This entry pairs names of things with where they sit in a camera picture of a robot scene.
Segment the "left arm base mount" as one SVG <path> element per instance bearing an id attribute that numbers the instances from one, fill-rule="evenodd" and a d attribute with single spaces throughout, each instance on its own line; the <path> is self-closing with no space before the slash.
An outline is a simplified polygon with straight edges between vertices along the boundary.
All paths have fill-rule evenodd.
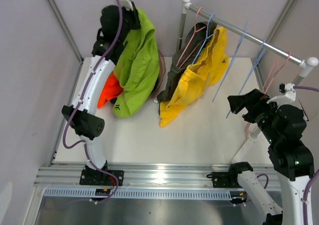
<path id="1" fill-rule="evenodd" d="M 123 185 L 125 173 L 123 170 L 108 170 L 108 172 L 117 177 L 118 186 Z M 88 186 L 116 186 L 116 180 L 110 175 L 106 175 L 85 165 L 81 172 L 79 184 Z"/>

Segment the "navy blue shorts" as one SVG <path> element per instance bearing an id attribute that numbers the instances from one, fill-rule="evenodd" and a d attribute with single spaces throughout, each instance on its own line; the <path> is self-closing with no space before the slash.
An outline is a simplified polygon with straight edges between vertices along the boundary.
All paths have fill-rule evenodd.
<path id="1" fill-rule="evenodd" d="M 113 104 L 113 105 L 119 105 L 117 100 L 118 100 L 118 98 L 112 98 L 112 99 L 110 99 L 110 103 Z"/>

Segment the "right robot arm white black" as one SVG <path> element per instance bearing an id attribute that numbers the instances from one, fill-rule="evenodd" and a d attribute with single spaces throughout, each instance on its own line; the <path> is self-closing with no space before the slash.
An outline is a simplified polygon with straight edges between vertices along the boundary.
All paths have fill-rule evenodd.
<path id="1" fill-rule="evenodd" d="M 301 141 L 307 123 L 304 112 L 292 104 L 295 98 L 294 88 L 273 98 L 258 89 L 227 98 L 233 114 L 247 109 L 243 119 L 255 123 L 269 143 L 268 154 L 280 182 L 282 206 L 269 196 L 248 162 L 231 165 L 227 175 L 231 186 L 241 186 L 248 193 L 266 225 L 313 224 L 311 187 L 319 172 L 314 168 L 311 151 Z"/>

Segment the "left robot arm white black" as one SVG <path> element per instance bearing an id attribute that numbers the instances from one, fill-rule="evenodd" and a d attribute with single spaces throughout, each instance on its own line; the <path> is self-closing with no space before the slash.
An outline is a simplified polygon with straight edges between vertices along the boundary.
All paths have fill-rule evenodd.
<path id="1" fill-rule="evenodd" d="M 130 30 L 141 27 L 138 10 L 134 5 L 131 8 L 110 5 L 103 8 L 101 14 L 101 28 L 97 32 L 85 82 L 73 103 L 62 108 L 67 121 L 62 136 L 63 146 L 72 148 L 66 144 L 66 135 L 69 128 L 74 129 L 87 156 L 81 178 L 90 179 L 97 185 L 105 184 L 111 176 L 99 141 L 105 121 L 95 115 L 97 103 L 107 78 L 126 46 L 126 36 Z"/>

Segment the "lime green shorts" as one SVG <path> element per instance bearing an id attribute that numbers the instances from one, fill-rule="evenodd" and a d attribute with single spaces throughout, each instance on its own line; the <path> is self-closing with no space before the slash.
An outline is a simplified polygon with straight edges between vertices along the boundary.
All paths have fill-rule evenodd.
<path id="1" fill-rule="evenodd" d="M 156 31 L 146 13 L 138 8 L 140 28 L 130 30 L 114 68 L 123 91 L 113 106 L 119 118 L 131 117 L 147 101 L 158 79 L 160 66 Z"/>

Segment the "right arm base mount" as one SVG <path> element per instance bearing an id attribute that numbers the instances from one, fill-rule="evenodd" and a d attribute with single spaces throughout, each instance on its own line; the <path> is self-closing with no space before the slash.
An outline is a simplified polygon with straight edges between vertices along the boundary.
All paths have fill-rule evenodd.
<path id="1" fill-rule="evenodd" d="M 230 172 L 211 172 L 206 175 L 212 181 L 214 188 L 240 188 L 237 179 Z"/>

